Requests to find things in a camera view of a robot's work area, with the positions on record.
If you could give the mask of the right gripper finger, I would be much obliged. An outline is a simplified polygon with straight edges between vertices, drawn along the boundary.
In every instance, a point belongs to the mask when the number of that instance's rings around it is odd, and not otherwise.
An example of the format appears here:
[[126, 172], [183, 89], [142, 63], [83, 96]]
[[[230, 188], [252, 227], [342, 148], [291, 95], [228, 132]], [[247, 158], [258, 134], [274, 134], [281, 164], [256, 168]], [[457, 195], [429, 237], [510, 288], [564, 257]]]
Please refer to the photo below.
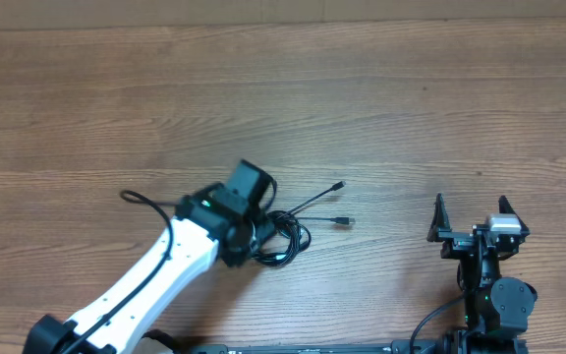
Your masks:
[[451, 233], [451, 225], [448, 213], [446, 211], [444, 199], [441, 193], [438, 193], [434, 202], [434, 215], [427, 232], [426, 240], [428, 242], [444, 242], [449, 238]]
[[530, 228], [512, 208], [507, 197], [502, 195], [498, 199], [499, 213], [503, 214], [502, 220], [496, 227], [496, 232], [501, 235], [512, 236], [519, 241], [524, 241], [530, 235]]

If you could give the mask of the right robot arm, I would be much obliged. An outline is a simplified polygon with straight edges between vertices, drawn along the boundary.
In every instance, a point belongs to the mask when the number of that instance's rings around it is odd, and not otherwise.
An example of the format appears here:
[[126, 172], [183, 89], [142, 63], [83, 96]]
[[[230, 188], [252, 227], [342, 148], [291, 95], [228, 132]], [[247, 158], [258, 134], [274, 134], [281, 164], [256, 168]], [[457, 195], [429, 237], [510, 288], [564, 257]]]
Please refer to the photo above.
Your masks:
[[526, 353], [520, 335], [527, 331], [538, 293], [529, 283], [501, 274], [500, 263], [519, 253], [530, 235], [529, 227], [507, 198], [498, 200], [498, 212], [489, 214], [469, 232], [455, 232], [443, 197], [434, 202], [434, 215], [426, 239], [442, 245], [443, 259], [457, 260], [458, 298], [424, 318], [423, 324], [450, 307], [463, 303], [465, 326], [444, 334], [425, 353]]

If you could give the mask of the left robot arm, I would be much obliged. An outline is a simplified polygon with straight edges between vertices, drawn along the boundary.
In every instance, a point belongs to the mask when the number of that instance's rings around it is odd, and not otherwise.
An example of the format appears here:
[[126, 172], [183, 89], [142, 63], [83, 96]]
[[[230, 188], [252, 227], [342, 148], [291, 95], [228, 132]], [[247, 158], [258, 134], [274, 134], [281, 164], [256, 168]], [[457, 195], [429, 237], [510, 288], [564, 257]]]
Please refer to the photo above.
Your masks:
[[171, 302], [221, 261], [242, 266], [274, 234], [262, 198], [275, 180], [243, 160], [214, 183], [160, 215], [165, 229], [105, 293], [60, 322], [46, 315], [29, 331], [27, 354], [131, 353]]

